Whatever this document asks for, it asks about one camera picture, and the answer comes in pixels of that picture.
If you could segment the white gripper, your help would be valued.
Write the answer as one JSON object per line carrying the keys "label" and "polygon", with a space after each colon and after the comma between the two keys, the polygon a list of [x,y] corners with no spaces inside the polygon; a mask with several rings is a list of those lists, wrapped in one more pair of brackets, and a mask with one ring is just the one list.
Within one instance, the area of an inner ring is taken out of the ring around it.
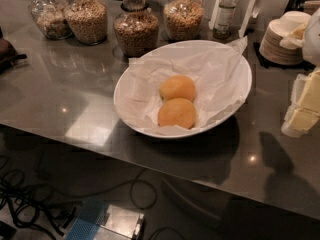
{"label": "white gripper", "polygon": [[[320,8],[306,22],[293,29],[280,41],[289,50],[302,49],[305,61],[320,67]],[[281,127],[289,137],[301,137],[320,119],[320,69],[308,76],[299,74],[294,81],[288,107]]]}

